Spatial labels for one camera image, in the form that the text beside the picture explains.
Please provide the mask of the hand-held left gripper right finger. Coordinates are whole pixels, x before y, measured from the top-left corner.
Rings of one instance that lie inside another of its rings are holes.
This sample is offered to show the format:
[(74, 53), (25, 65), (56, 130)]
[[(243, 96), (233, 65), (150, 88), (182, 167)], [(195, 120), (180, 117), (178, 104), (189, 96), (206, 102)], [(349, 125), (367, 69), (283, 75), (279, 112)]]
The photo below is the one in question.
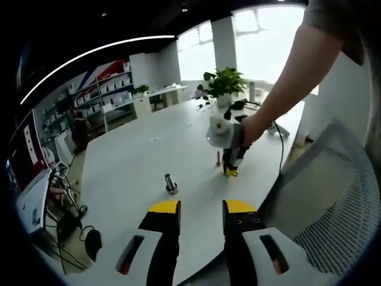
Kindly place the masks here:
[(224, 200), (223, 233), (231, 285), (314, 285), (316, 270), (306, 252), (276, 228), (268, 228), (256, 209)]

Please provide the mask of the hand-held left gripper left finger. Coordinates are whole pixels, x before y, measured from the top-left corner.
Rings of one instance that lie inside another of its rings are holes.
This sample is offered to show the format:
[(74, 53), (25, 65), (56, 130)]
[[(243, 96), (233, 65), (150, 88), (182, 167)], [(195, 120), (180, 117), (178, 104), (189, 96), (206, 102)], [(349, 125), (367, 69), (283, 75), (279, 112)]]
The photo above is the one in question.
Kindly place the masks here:
[(179, 255), (181, 202), (149, 208), (136, 229), (127, 229), (100, 250), (96, 285), (172, 285)]

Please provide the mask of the person's right hand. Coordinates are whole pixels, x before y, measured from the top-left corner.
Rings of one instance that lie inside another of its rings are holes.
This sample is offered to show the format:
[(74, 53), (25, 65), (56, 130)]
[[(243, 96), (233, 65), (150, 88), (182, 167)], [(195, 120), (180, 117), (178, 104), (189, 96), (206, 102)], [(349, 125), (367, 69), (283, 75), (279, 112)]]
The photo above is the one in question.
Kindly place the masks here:
[(255, 113), (254, 115), (244, 118), (241, 124), (243, 126), (243, 147), (249, 147), (268, 127), (268, 122), (263, 119), (260, 113)]

